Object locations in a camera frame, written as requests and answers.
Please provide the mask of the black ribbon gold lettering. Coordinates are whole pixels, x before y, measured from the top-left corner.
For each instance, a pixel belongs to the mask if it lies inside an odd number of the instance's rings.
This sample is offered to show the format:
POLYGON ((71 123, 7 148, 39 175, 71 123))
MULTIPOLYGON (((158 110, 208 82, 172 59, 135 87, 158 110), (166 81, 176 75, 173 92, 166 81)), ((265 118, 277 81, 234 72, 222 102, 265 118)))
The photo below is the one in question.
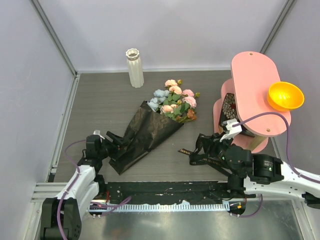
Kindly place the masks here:
MULTIPOLYGON (((233 142, 233 139, 229 139, 229 140, 224 140, 224 141, 229 141, 230 144, 232 144, 233 142)), ((214 148, 215 147, 215 142, 214 144, 209 147, 209 148, 214 148)), ((189 164, 191 166, 202 166, 202 165, 208 165, 212 168, 214 168, 216 171, 218 171, 219 173, 225 175, 225 176, 229 176, 231 175, 231 173, 229 173, 227 170, 226 167, 223 167, 223 166, 217 166, 217 165, 213 165, 213 164, 208 164, 205 162, 205 149, 207 149, 207 147, 201 147, 199 146, 199 136, 196 140, 196 143, 195 143, 195 150, 194 151, 189 151, 187 149, 180 149, 178 152, 179 153, 182 153, 182 154, 185 154, 189 157, 189 164)))

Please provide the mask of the black wrapping paper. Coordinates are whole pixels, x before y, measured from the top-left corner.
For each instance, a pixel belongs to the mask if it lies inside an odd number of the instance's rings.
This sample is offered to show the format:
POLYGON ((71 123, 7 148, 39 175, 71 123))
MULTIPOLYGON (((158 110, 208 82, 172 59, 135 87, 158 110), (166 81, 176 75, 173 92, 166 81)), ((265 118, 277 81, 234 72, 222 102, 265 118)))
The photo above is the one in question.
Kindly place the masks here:
POLYGON ((154 112, 146 101, 143 101, 128 124, 122 137, 128 137, 131 143, 118 147, 117 151, 131 151, 131 162, 109 162, 121 175, 147 154, 171 137, 183 126, 169 117, 154 112))

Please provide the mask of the artificial flower bouquet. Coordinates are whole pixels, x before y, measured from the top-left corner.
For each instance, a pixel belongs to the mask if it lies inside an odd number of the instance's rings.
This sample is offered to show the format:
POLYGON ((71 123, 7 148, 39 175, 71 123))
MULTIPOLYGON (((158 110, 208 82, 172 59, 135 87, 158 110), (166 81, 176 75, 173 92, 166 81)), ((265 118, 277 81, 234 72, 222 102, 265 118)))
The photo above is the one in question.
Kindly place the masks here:
POLYGON ((156 113, 168 117, 178 123, 193 122, 197 119, 197 98, 200 93, 191 89, 182 89, 182 80, 168 79, 164 83, 165 90, 157 89, 147 105, 156 113))

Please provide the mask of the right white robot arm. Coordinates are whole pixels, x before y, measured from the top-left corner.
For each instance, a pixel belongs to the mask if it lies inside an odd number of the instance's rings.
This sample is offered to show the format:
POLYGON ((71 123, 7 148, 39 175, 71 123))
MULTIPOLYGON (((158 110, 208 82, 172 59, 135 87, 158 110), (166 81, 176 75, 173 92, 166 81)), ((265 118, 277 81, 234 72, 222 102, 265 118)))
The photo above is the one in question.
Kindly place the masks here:
POLYGON ((320 207, 320 185, 295 173, 279 158, 252 153, 219 134, 200 134, 195 152, 201 163, 227 176, 225 190, 230 197, 279 195, 302 200, 310 208, 320 207))

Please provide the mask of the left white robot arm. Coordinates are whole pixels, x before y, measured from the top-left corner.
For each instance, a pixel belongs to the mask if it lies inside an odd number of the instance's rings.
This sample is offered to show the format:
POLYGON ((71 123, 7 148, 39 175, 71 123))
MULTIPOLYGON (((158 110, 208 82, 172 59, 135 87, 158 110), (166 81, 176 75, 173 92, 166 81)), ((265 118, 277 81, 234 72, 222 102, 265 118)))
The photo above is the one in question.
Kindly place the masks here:
POLYGON ((117 157, 129 143, 128 139, 111 132, 103 137, 98 130, 85 140, 82 157, 74 162, 75 173, 55 197, 42 203, 40 239, 77 240, 81 235, 82 218, 93 199, 102 199, 107 192, 99 174, 103 160, 117 157))

